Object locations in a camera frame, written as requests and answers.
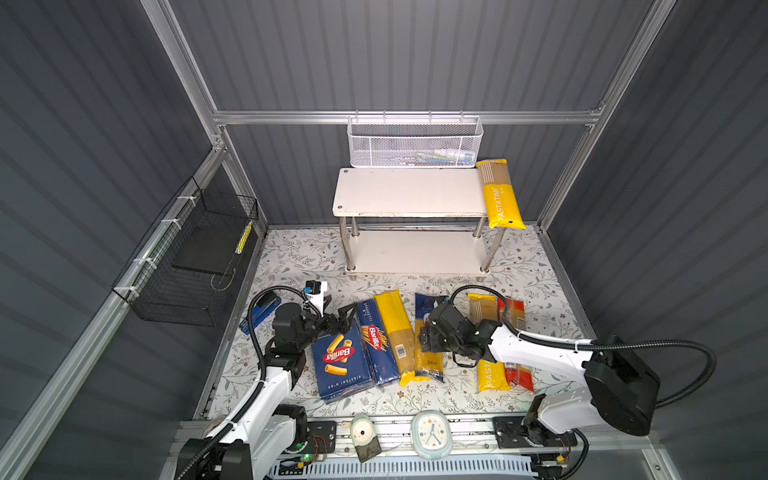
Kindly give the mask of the yellow clear spaghetti bag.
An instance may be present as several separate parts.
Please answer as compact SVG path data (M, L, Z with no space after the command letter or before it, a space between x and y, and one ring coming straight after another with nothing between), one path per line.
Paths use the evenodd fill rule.
M399 372L400 386L411 382L425 382L429 378L417 373L415 335L398 290L374 296L386 331L389 347Z

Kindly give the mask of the yellow Pastatime spaghetti bag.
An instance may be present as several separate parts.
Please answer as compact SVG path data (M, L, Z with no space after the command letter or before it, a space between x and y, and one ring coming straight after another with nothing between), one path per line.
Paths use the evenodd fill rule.
M488 159L476 164L482 183L489 227L526 228L512 186L506 159Z

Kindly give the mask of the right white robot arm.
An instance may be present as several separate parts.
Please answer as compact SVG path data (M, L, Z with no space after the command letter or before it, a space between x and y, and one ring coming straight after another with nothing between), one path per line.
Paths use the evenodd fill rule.
M600 346L530 334L501 321L474 324L446 301L428 315L417 338L425 352L524 364L573 381L575 389L532 404L529 421L553 434L596 425L634 436L650 431L660 379L616 336Z

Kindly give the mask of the blue Ankara spaghetti bag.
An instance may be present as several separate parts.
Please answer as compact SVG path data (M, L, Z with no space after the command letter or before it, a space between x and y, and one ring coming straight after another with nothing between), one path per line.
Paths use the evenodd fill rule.
M444 296L430 296L421 293L415 294L414 308L414 334L415 334L415 375L420 378L444 381L443 354L426 352L423 350L420 334L428 323L431 312L444 300Z

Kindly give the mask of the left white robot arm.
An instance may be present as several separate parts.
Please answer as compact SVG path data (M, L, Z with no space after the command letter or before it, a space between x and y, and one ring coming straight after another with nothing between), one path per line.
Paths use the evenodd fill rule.
M176 479L260 479L277 457L307 434L306 412L283 401L306 365L305 350L324 335L347 333L355 305L336 314L284 303L274 312L274 336L259 348L261 373L235 409L203 439L182 447Z

